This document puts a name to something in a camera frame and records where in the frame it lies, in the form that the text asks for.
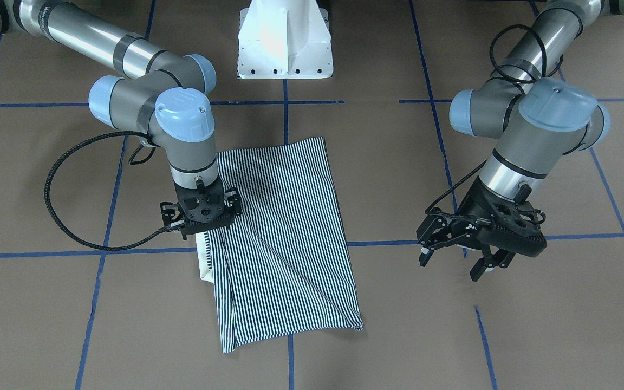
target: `black cable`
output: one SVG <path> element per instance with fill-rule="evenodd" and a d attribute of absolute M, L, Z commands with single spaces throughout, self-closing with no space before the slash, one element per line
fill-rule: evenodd
<path fill-rule="evenodd" d="M 85 146 L 88 146 L 90 144 L 93 144 L 94 142 L 104 140 L 105 138 L 124 137 L 128 135 L 136 135 L 137 137 L 146 138 L 146 140 L 148 140 L 148 136 L 146 136 L 144 133 L 139 133 L 138 131 L 116 131 L 114 133 L 107 133 L 107 134 L 94 136 L 93 138 L 89 138 L 88 140 L 85 140 L 82 143 L 79 143 L 73 148 L 67 150 L 66 153 L 62 154 L 61 157 L 59 157 L 57 161 L 54 163 L 54 165 L 52 165 L 52 168 L 50 169 L 47 175 L 47 180 L 45 180 L 45 206 L 47 207 L 47 211 L 49 211 L 55 224 L 57 224 L 57 226 L 59 226 L 59 228 L 62 229 L 62 232 L 64 232 L 67 236 L 71 237 L 74 241 L 78 242 L 79 244 L 88 246 L 93 249 L 99 249 L 99 250 L 108 250 L 108 251 L 127 250 L 131 248 L 136 248 L 139 245 L 146 244 L 146 242 L 150 241 L 151 239 L 153 239 L 153 237 L 159 235 L 160 233 L 170 232 L 172 230 L 179 229 L 178 227 L 164 226 L 156 230 L 156 232 L 153 232 L 153 234 L 149 235 L 148 237 L 142 239 L 141 241 L 135 242 L 134 244 L 126 245 L 126 246 L 97 245 L 97 244 L 93 244 L 92 242 L 85 241 L 84 239 L 81 239 L 79 236 L 72 233 L 71 230 L 69 230 L 69 228 L 67 228 L 66 225 L 62 223 L 62 220 L 59 219 L 59 217 L 57 216 L 57 213 L 54 211 L 54 207 L 52 207 L 52 202 L 50 201 L 50 187 L 52 186 L 52 180 L 54 179 L 54 175 L 57 173 L 57 170 L 59 170 L 59 167 L 62 165 L 62 163 L 67 158 L 69 158 L 70 155 L 79 151 L 79 149 L 84 148 Z"/>
<path fill-rule="evenodd" d="M 139 154 L 139 152 L 144 148 L 143 145 L 139 145 L 138 148 L 136 148 L 136 150 L 134 151 L 134 153 L 132 153 L 131 156 L 129 156 L 129 165 L 141 165 L 143 163 L 148 162 L 151 157 L 153 157 L 153 153 L 155 153 L 155 148 L 151 148 L 151 151 L 148 153 L 148 155 L 146 156 L 146 158 L 144 158 L 143 160 L 139 160 L 139 161 L 134 161 L 134 158 L 137 157 L 137 154 Z"/>
<path fill-rule="evenodd" d="M 534 82 L 537 81 L 537 79 L 530 73 L 528 73 L 528 75 L 531 77 L 531 80 L 523 80 L 523 79 L 516 79 L 515 77 L 512 77 L 508 74 L 506 74 L 505 72 L 502 71 L 502 67 L 507 66 L 507 65 L 500 65 L 497 63 L 497 61 L 495 60 L 495 44 L 497 43 L 498 40 L 500 40 L 500 38 L 505 35 L 508 31 L 510 30 L 514 30 L 514 29 L 522 29 L 525 30 L 526 32 L 530 33 L 534 39 L 536 40 L 536 42 L 538 43 L 538 46 L 541 49 L 541 62 L 542 62 L 542 71 L 541 74 L 546 77 L 547 76 L 547 70 L 548 70 L 548 55 L 545 52 L 545 44 L 543 42 L 543 40 L 541 39 L 541 37 L 538 35 L 538 33 L 536 32 L 536 30 L 532 29 L 531 27 L 529 27 L 528 25 L 523 25 L 523 24 L 513 24 L 510 25 L 509 27 L 505 28 L 504 30 L 500 31 L 500 33 L 498 33 L 498 35 L 495 35 L 495 38 L 493 38 L 492 42 L 490 43 L 490 51 L 488 52 L 488 54 L 490 55 L 490 63 L 492 63 L 492 66 L 495 67 L 495 71 L 497 73 L 500 74 L 500 76 L 504 77 L 507 81 L 513 81 L 513 82 L 520 82 L 521 84 L 533 84 Z M 558 66 L 555 68 L 555 71 L 553 72 L 553 74 L 555 72 L 557 72 L 557 70 L 560 68 L 560 65 L 558 64 Z"/>
<path fill-rule="evenodd" d="M 471 171 L 468 175 L 464 176 L 463 178 L 461 178 L 461 180 L 459 180 L 455 185 L 451 186 L 451 188 L 449 188 L 449 190 L 447 190 L 445 193 L 443 193 L 442 195 L 440 195 L 440 197 L 438 197 L 434 202 L 432 202 L 428 208 L 425 210 L 425 213 L 429 213 L 430 210 L 433 209 L 433 207 L 435 207 L 440 200 L 443 200 L 444 198 L 446 198 L 450 193 L 454 192 L 454 190 L 456 190 L 457 187 L 459 187 L 460 185 L 464 184 L 464 182 L 466 180 L 468 180 L 471 176 L 475 175 L 476 172 L 480 171 L 481 168 L 483 168 L 483 166 L 485 165 L 485 163 L 487 162 L 487 160 L 483 161 L 480 163 L 480 165 L 476 166 L 475 170 Z"/>

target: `striped towel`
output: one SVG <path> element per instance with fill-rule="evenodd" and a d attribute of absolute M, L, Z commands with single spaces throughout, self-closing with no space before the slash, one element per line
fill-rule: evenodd
<path fill-rule="evenodd" d="M 225 151 L 218 165 L 243 208 L 230 229 L 198 237 L 223 352 L 307 330 L 362 330 L 324 139 Z"/>

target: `white plastic bracket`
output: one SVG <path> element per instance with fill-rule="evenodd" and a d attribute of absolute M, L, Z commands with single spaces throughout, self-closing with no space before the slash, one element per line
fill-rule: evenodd
<path fill-rule="evenodd" d="M 329 13 L 315 0 L 252 0 L 240 11 L 241 79 L 326 79 L 334 73 Z"/>

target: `blue cap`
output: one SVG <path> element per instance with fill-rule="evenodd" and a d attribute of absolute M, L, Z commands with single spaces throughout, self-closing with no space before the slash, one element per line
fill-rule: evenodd
<path fill-rule="evenodd" d="M 471 126 L 471 95 L 473 89 L 459 92 L 449 106 L 449 123 L 459 133 L 475 135 Z"/>
<path fill-rule="evenodd" d="M 189 54 L 185 57 L 190 57 L 195 60 L 201 68 L 201 73 L 204 75 L 204 93 L 208 94 L 216 87 L 216 69 L 211 64 L 211 61 L 206 59 L 203 55 Z"/>
<path fill-rule="evenodd" d="M 601 109 L 601 113 L 603 114 L 603 129 L 601 130 L 601 135 L 599 135 L 599 139 L 596 140 L 595 143 L 592 143 L 590 146 L 594 146 L 600 143 L 600 141 L 604 140 L 604 138 L 606 138 L 606 135 L 608 135 L 608 132 L 611 130 L 611 113 L 609 113 L 608 109 L 603 104 L 599 104 L 599 108 Z"/>
<path fill-rule="evenodd" d="M 204 141 L 215 128 L 208 98 L 193 88 L 176 87 L 159 94 L 154 112 L 165 133 L 180 141 Z"/>
<path fill-rule="evenodd" d="M 88 107 L 91 109 L 93 116 L 113 128 L 116 127 L 114 127 L 112 119 L 109 117 L 109 98 L 112 97 L 114 85 L 121 79 L 122 77 L 117 76 L 100 77 L 91 87 L 91 92 L 88 93 Z"/>
<path fill-rule="evenodd" d="M 519 104 L 519 113 L 534 126 L 549 131 L 575 131 L 589 123 L 596 98 L 567 82 L 543 77 Z"/>

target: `robotic arm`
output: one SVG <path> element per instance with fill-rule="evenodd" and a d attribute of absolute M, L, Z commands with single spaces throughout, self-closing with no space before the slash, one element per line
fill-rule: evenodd
<path fill-rule="evenodd" d="M 62 0 L 0 0 L 0 33 L 17 29 L 64 44 L 123 76 L 97 80 L 89 108 L 119 130 L 117 135 L 138 135 L 144 146 L 165 149 L 178 202 L 161 203 L 163 231 L 180 230 L 186 236 L 232 224 L 240 202 L 236 188 L 226 192 L 218 176 L 215 122 L 205 95 L 216 85 L 211 62 L 201 55 L 172 54 Z M 49 184 L 62 161 L 50 171 L 45 200 L 67 232 L 49 203 Z M 136 246 L 91 245 L 105 250 Z"/>
<path fill-rule="evenodd" d="M 552 79 L 557 67 L 549 72 L 550 65 L 562 62 L 563 52 L 584 28 L 609 13 L 624 13 L 624 1 L 551 1 L 531 27 L 513 25 L 495 38 L 490 78 L 481 89 L 459 92 L 449 119 L 461 133 L 499 141 L 487 161 L 470 173 L 483 168 L 454 214 L 435 206 L 470 175 L 426 210 L 417 230 L 421 266 L 446 246 L 480 250 L 483 256 L 470 272 L 478 281 L 483 272 L 507 268 L 515 254 L 535 257 L 545 249 L 540 227 L 545 214 L 528 197 L 559 158 L 594 146 L 610 129 L 606 108 L 584 89 Z M 497 64 L 493 47 L 511 29 L 527 34 Z"/>

